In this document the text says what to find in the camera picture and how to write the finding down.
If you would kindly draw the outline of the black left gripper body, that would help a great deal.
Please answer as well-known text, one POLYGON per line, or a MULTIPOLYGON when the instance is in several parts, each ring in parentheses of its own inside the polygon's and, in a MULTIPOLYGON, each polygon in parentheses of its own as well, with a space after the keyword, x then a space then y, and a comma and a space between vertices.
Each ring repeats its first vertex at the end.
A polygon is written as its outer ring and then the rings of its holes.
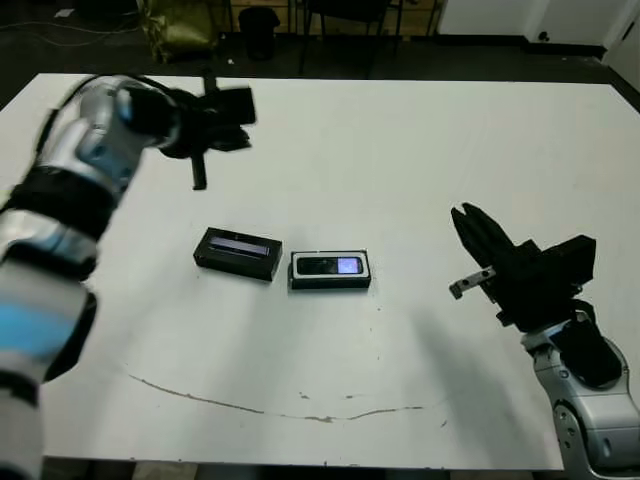
POLYGON ((208 186, 204 155, 209 149, 209 130, 217 115, 217 94, 214 86, 202 95, 187 90, 170 88, 167 95, 176 105, 176 138, 161 149, 171 159, 189 159, 194 190, 206 190, 208 186))

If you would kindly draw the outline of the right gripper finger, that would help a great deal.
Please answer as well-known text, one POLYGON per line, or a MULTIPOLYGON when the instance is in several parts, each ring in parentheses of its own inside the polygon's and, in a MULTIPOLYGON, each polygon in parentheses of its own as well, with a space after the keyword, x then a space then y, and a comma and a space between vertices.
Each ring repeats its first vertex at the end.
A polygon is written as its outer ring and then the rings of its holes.
POLYGON ((476 206, 454 207, 451 217, 465 250, 481 268, 490 267, 494 259, 493 220, 476 206))
POLYGON ((490 266, 498 254, 515 248, 502 227, 479 207, 463 203, 461 241, 467 252, 482 267, 490 266))

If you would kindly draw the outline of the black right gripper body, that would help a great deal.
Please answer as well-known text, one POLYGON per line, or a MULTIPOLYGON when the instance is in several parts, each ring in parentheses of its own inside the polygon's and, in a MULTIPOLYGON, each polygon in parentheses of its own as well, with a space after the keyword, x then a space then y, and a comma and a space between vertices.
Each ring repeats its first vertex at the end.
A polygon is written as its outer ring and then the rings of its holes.
POLYGON ((545 250, 528 240, 498 254, 492 265, 454 281, 449 291, 457 300, 475 287, 499 307, 497 318, 530 333, 571 317, 576 295, 576 241, 545 250))

